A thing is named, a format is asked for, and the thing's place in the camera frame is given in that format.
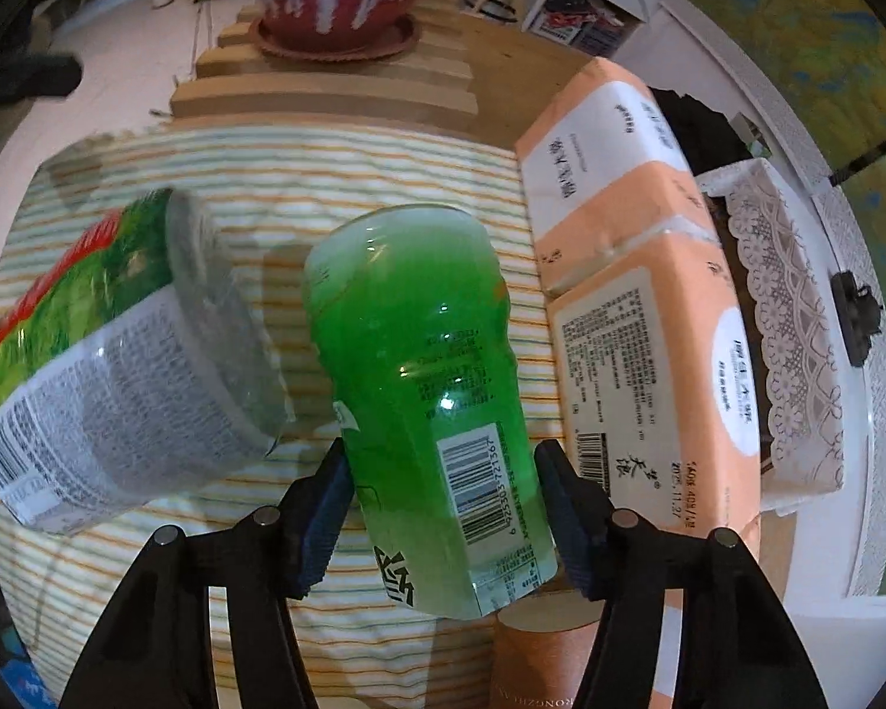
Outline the brown paper cup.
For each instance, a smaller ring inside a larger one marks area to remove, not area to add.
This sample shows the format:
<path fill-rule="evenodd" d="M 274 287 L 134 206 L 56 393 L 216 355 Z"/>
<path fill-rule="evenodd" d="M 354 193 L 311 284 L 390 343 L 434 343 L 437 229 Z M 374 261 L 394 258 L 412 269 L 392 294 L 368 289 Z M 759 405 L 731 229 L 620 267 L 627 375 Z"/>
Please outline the brown paper cup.
<path fill-rule="evenodd" d="M 603 603 L 578 591 L 533 594 L 497 613 L 490 706 L 571 707 L 591 656 Z"/>

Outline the red green labelled plastic cup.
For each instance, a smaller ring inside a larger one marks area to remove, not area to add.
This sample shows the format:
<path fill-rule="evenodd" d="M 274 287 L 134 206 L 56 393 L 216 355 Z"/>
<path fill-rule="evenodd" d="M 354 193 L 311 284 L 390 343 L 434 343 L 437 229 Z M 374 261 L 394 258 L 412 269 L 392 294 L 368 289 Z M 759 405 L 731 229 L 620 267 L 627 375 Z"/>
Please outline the red green labelled plastic cup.
<path fill-rule="evenodd" d="M 107 213 L 0 318 L 0 501 L 31 530 L 222 479 L 293 419 L 227 244 L 185 192 Z"/>

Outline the white lace-covered low table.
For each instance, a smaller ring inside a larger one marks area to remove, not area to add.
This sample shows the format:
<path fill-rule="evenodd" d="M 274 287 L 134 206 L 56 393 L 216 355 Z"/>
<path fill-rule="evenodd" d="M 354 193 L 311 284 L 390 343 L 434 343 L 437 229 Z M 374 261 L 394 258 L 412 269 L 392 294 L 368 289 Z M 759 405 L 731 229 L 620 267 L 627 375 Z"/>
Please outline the white lace-covered low table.
<path fill-rule="evenodd" d="M 807 199 L 770 162 L 702 173 L 754 361 L 762 509 L 789 523 L 794 603 L 875 597 L 886 578 L 886 315 L 863 368 L 848 361 L 830 278 L 852 271 L 882 304 L 842 196 Z"/>

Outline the orange tissue pack near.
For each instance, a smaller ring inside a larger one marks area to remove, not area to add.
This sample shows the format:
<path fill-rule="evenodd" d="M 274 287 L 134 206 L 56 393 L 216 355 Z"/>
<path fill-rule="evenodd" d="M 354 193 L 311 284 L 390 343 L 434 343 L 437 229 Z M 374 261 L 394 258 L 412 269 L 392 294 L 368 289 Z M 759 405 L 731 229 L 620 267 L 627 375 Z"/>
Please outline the orange tissue pack near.
<path fill-rule="evenodd" d="M 718 246 L 658 235 L 549 309 L 562 445 L 617 508 L 670 533 L 736 531 L 754 555 L 760 474 L 751 359 Z M 682 627 L 682 594 L 666 621 Z"/>

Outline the orange tissue pack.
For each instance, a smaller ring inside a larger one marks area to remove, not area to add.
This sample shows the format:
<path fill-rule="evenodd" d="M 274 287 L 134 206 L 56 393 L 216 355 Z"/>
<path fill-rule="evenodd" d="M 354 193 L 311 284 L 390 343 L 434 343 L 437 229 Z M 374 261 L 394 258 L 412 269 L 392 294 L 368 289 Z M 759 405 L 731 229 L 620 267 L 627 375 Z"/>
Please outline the orange tissue pack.
<path fill-rule="evenodd" d="M 717 239 L 652 90 L 589 61 L 515 144 L 540 284 L 562 295 L 663 232 Z"/>
<path fill-rule="evenodd" d="M 736 531 L 754 555 L 760 474 L 751 359 L 718 246 L 658 235 L 549 309 L 562 445 L 617 508 L 670 533 Z M 666 621 L 682 627 L 682 594 Z"/>

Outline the striped tablecloth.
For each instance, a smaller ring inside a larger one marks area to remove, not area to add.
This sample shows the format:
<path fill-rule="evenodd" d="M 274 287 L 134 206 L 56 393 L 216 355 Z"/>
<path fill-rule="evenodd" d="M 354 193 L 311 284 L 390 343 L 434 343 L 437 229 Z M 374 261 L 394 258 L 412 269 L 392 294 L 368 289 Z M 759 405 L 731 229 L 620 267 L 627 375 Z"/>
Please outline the striped tablecloth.
<path fill-rule="evenodd" d="M 211 208 L 301 430 L 251 469 L 71 538 L 27 530 L 0 503 L 2 592 L 52 695 L 62 693 L 105 603 L 158 526 L 203 533 L 232 525 L 276 501 L 328 448 L 331 389 L 308 339 L 301 283 L 308 248 L 340 224 L 407 203 L 446 203 L 481 221 L 512 301 L 529 435 L 560 431 L 546 303 L 510 152 L 358 125 L 194 126 L 85 139 L 46 160 L 18 203 L 0 258 L 0 317 L 90 224 L 160 187 Z M 480 707 L 488 699 L 490 621 L 435 619 L 392 602 L 358 514 L 347 517 L 323 583 L 291 616 L 318 696 L 376 707 Z"/>

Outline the orange tissue pack far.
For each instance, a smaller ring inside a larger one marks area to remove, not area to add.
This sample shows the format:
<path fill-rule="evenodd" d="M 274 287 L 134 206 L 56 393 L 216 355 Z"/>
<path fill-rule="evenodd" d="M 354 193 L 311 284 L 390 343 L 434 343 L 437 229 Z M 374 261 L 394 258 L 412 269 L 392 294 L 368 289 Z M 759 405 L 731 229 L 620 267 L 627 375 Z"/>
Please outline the orange tissue pack far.
<path fill-rule="evenodd" d="M 717 239 L 652 90 L 589 61 L 515 144 L 540 284 L 562 295 L 663 232 Z"/>

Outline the wooden slatted bench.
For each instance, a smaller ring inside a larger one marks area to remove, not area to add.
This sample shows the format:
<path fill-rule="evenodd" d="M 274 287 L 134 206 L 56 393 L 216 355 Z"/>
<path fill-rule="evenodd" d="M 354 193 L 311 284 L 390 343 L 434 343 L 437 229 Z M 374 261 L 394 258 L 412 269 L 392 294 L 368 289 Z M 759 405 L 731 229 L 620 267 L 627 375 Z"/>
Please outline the wooden slatted bench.
<path fill-rule="evenodd" d="M 177 86 L 171 112 L 190 123 L 320 120 L 435 131 L 510 149 L 584 54 L 515 27 L 462 13 L 456 0 L 421 0 L 412 50 L 372 63 L 296 63 L 249 40 L 259 10 L 241 9 L 195 79 Z"/>

